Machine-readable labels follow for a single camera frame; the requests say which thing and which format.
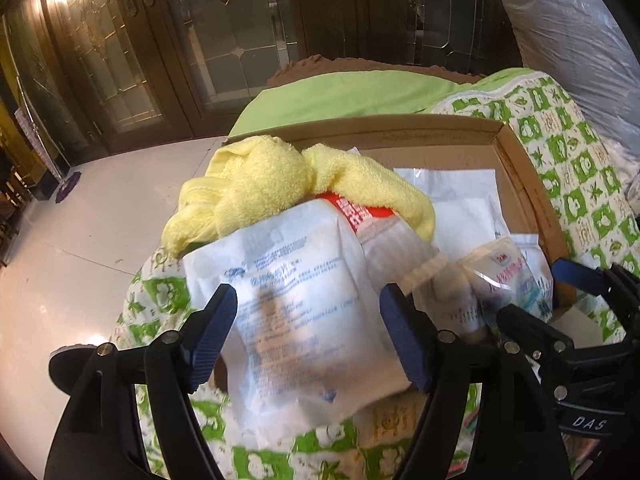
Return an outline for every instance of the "yellow towel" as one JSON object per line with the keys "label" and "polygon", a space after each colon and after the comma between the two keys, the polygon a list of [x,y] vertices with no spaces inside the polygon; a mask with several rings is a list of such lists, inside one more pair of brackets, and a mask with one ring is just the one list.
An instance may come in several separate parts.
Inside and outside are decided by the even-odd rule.
{"label": "yellow towel", "polygon": [[421,238],[433,236],[430,200],[374,160],[322,144],[301,154],[277,137],[258,136],[220,148],[206,176],[185,182],[162,245],[171,256],[183,256],[326,191],[357,205],[391,208]]}

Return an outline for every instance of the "white tile floor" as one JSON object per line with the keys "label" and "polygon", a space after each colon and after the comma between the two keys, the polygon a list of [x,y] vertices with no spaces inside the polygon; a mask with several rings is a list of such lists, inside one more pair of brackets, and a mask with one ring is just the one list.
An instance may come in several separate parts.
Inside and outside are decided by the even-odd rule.
{"label": "white tile floor", "polygon": [[180,186],[204,174],[222,140],[85,164],[66,200],[28,206],[0,270],[0,433],[36,478],[67,400],[49,380],[49,353],[108,338]]}

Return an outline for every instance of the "cardboard box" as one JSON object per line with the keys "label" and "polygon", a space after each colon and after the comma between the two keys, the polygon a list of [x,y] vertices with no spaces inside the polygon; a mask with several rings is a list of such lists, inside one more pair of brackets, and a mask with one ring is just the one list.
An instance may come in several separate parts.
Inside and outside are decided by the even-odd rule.
{"label": "cardboard box", "polygon": [[[390,170],[492,168],[510,231],[538,234],[549,263],[569,257],[542,181],[513,130],[501,122],[461,116],[386,115],[292,124],[260,134],[280,137],[298,150],[317,143],[341,150],[355,146]],[[575,303],[575,289],[556,284],[554,302],[563,310],[568,308]]]}

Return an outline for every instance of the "plastic packaging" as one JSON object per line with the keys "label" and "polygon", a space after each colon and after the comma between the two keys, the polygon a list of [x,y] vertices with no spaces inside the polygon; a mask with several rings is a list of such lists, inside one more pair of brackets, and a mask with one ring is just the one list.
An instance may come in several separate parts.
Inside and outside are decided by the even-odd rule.
{"label": "plastic packaging", "polygon": [[459,264],[480,300],[484,319],[492,328],[497,311],[510,303],[544,321],[551,318],[551,306],[510,238],[498,238],[478,247]]}
{"label": "plastic packaging", "polygon": [[554,279],[551,276],[551,269],[546,261],[545,253],[538,245],[538,235],[510,234],[509,238],[513,240],[524,256],[524,260],[542,291],[546,304],[553,305]]}
{"label": "plastic packaging", "polygon": [[502,3],[524,65],[551,75],[596,131],[619,143],[607,148],[640,164],[640,64],[603,1]]}
{"label": "plastic packaging", "polygon": [[426,312],[438,330],[451,330],[472,344],[487,335],[478,298],[458,264],[444,267],[432,280],[418,286],[413,295],[416,309]]}
{"label": "plastic packaging", "polygon": [[[414,266],[429,279],[436,252],[391,211],[375,214],[340,197],[311,200],[183,259],[194,308],[220,283],[237,291],[222,355],[238,423],[259,445],[340,422],[409,386],[377,289],[402,281],[402,255],[411,262],[400,267],[411,275],[405,286],[421,280]],[[382,258],[387,251],[396,257]]]}

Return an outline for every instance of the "blue gripper pad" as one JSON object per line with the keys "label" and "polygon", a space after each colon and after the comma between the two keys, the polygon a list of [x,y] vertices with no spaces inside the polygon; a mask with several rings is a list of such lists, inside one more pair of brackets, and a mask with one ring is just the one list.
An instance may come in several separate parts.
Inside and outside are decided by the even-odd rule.
{"label": "blue gripper pad", "polygon": [[590,269],[565,258],[558,258],[553,262],[551,275],[554,280],[572,285],[592,296],[605,294],[609,288],[601,270]]}
{"label": "blue gripper pad", "polygon": [[395,283],[385,286],[380,292],[380,315],[396,348],[404,374],[420,391],[428,392],[432,381],[428,370],[428,341],[436,330],[427,315],[420,314],[423,313],[409,304]]}
{"label": "blue gripper pad", "polygon": [[186,378],[191,389],[189,393],[211,377],[237,312],[236,290],[223,283],[204,310],[191,314],[180,330],[185,361],[190,368]]}

